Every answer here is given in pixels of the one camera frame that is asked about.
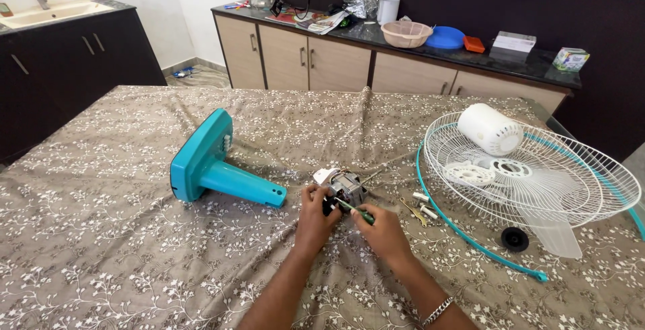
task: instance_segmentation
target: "faucet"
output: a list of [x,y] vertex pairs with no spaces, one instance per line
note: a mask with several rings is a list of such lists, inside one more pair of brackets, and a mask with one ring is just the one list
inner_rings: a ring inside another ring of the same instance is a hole
[[47,0],[38,0],[38,4],[41,5],[41,8],[43,8],[43,10],[49,9],[49,5],[47,4]]

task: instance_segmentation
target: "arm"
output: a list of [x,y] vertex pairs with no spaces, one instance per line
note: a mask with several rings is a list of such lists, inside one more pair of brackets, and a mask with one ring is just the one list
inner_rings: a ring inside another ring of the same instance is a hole
[[[371,204],[363,204],[360,209],[367,210],[375,218],[374,225],[370,226],[355,210],[351,211],[351,218],[372,250],[385,260],[412,296],[423,322],[448,295],[412,254],[395,213]],[[477,330],[477,327],[459,306],[451,303],[426,329]]]
[[294,248],[242,318],[238,329],[291,328],[311,265],[343,215],[339,209],[332,210],[328,217],[323,214],[322,201],[327,191],[328,188],[316,185],[303,188]]

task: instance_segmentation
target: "orange box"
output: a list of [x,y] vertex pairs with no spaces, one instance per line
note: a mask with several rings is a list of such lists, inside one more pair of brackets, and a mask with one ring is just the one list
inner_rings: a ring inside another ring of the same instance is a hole
[[484,53],[486,50],[479,38],[469,37],[467,35],[464,35],[464,46],[467,50],[477,53]]

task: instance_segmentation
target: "bed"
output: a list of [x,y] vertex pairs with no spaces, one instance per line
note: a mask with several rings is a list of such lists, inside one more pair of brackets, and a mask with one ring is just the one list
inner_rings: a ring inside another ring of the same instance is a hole
[[[398,202],[440,115],[485,102],[544,126],[518,98],[119,86],[0,174],[0,327],[232,328],[294,243],[300,188],[320,168],[383,169],[370,202],[399,213],[415,255],[481,329],[641,329],[645,245],[624,215],[576,230],[584,257],[510,254],[502,227],[429,190],[468,234],[548,273],[492,262]],[[233,117],[227,162],[288,188],[282,209],[207,191],[174,198],[168,166],[216,108]],[[296,329],[413,329],[414,306],[344,217],[302,293]]]

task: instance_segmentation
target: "silver chain bracelet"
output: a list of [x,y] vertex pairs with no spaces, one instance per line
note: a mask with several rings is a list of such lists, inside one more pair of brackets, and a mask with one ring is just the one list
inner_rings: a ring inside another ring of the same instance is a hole
[[432,321],[436,320],[451,303],[452,303],[452,296],[448,297],[446,301],[443,301],[443,303],[440,304],[439,307],[433,313],[431,313],[430,316],[426,318],[425,321],[423,321],[421,326],[425,328],[429,324],[432,324]]

